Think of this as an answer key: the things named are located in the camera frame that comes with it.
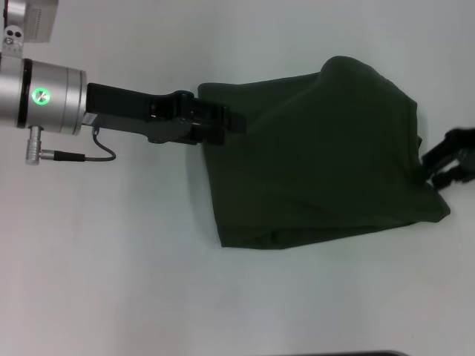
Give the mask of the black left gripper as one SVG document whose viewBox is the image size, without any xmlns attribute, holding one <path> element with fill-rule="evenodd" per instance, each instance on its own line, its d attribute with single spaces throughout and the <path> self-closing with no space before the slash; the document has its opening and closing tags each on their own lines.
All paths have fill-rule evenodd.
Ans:
<svg viewBox="0 0 475 356">
<path fill-rule="evenodd" d="M 154 144 L 224 145 L 226 132 L 247 129 L 246 119 L 229 106 L 180 90 L 151 95 L 90 83 L 86 112 L 95 116 L 88 123 L 93 128 L 139 134 Z"/>
</svg>

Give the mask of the dark green FREE! t-shirt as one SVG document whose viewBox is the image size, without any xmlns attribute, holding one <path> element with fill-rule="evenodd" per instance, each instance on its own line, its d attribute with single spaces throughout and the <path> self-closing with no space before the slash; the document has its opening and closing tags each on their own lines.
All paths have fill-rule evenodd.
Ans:
<svg viewBox="0 0 475 356">
<path fill-rule="evenodd" d="M 197 92 L 247 123 L 203 147 L 224 247 L 292 248 L 451 212 L 422 173 L 416 102 L 369 65 L 336 56 L 310 75 Z"/>
</svg>

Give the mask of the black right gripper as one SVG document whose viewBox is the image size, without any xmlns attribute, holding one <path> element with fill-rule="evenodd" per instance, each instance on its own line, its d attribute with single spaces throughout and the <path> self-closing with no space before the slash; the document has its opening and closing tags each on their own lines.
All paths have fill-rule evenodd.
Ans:
<svg viewBox="0 0 475 356">
<path fill-rule="evenodd" d="M 456 159 L 458 165 L 440 170 Z M 455 128 L 422 157 L 422 166 L 430 175 L 436 190 L 452 183 L 470 182 L 475 179 L 475 128 Z"/>
</svg>

